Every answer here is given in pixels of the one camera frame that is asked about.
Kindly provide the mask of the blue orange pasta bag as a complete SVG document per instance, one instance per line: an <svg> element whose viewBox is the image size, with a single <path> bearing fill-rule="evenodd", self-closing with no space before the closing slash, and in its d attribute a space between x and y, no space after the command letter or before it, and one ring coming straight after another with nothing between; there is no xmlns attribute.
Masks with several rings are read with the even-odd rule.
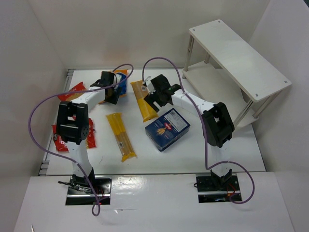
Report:
<svg viewBox="0 0 309 232"><path fill-rule="evenodd" d="M127 75L128 75L128 70L127 69L118 69L118 70L115 70L114 71L114 73L123 73L124 75L126 75L126 77L127 77ZM122 97L122 96L124 96L124 95L126 95L126 84L127 84L127 81L125 81L125 82L122 82L119 86L122 88L122 91L121 91L121 95L120 95L120 97Z"/></svg>

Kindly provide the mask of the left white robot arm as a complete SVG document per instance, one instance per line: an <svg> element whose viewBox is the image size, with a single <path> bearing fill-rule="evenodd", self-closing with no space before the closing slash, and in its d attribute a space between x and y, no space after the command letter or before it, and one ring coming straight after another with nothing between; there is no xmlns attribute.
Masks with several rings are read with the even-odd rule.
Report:
<svg viewBox="0 0 309 232"><path fill-rule="evenodd" d="M90 164L86 139L89 135L89 112L101 101L117 104L126 75L102 71L101 77L89 90L71 101L61 101L56 120L56 133L65 143L73 160L70 185L90 189L95 183L94 169Z"/></svg>

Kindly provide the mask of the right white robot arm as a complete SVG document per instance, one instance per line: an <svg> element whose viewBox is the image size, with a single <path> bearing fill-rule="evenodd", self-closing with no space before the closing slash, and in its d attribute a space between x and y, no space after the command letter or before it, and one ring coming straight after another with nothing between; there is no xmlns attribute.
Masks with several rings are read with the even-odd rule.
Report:
<svg viewBox="0 0 309 232"><path fill-rule="evenodd" d="M221 189L232 176L232 170L227 165L229 157L226 143L231 140L235 130L226 105L222 102L214 104L205 101L182 89L179 84L170 85L162 74L157 77L147 77L142 82L141 89L147 91L143 99L155 112L170 104L201 119L204 139L215 156L215 163L207 169L211 172L214 186ZM162 152L183 137L189 128L190 125L184 117L172 108L146 126L145 132L156 148Z"/></svg>

